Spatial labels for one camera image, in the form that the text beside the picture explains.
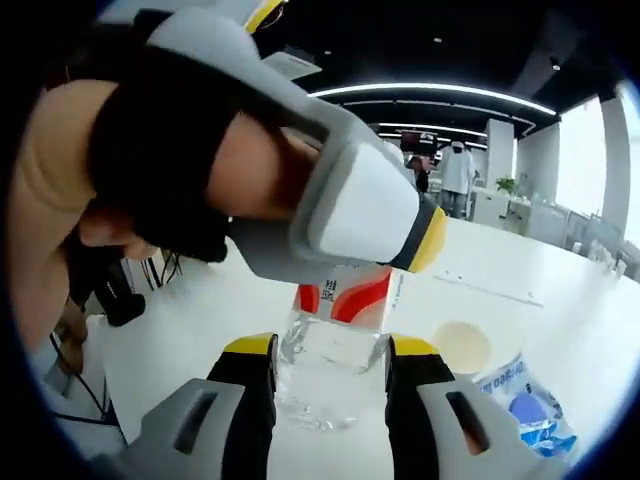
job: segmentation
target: desk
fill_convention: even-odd
[[[113,404],[129,441],[142,416],[192,377],[205,377],[232,339],[286,325],[295,287],[253,276],[235,248],[221,265],[147,296],[125,327],[103,322]],[[570,252],[508,232],[450,220],[443,252],[407,275],[388,328],[429,338],[443,322],[478,325],[493,344],[488,370],[522,349],[580,437],[594,445],[632,385],[640,360],[640,285]],[[342,434],[278,422],[271,478],[392,478],[382,404]]]

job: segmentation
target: person in white coat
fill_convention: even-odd
[[[471,152],[462,142],[452,142],[442,150],[438,168],[442,172],[442,209],[450,217],[461,218],[475,175]]]

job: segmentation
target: black ceiling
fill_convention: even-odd
[[[298,80],[310,92],[367,83],[448,83],[511,94],[561,113],[610,89],[618,79],[610,58],[584,28],[532,2],[505,2],[495,8],[485,2],[469,7],[463,2],[415,0],[373,5],[370,0],[291,0],[282,17],[257,32],[255,39],[263,56],[285,46],[313,56],[322,72]],[[552,57],[561,64],[560,71],[553,70]],[[541,128],[557,120],[502,100],[432,90],[359,92],[326,99],[346,104],[369,123],[484,131],[488,118],[508,119],[506,114],[521,119],[511,121],[522,136],[535,131],[531,123]],[[392,102],[360,103],[371,100]],[[428,103],[403,103],[407,101]]]

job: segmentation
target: blue plastic bag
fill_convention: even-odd
[[[521,353],[475,383],[518,420],[520,437],[527,445],[543,457],[567,460],[577,436],[560,403],[531,376]]]

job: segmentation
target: bottle label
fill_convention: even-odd
[[[399,272],[389,266],[341,265],[319,285],[300,285],[294,309],[322,320],[380,330],[398,289]]]

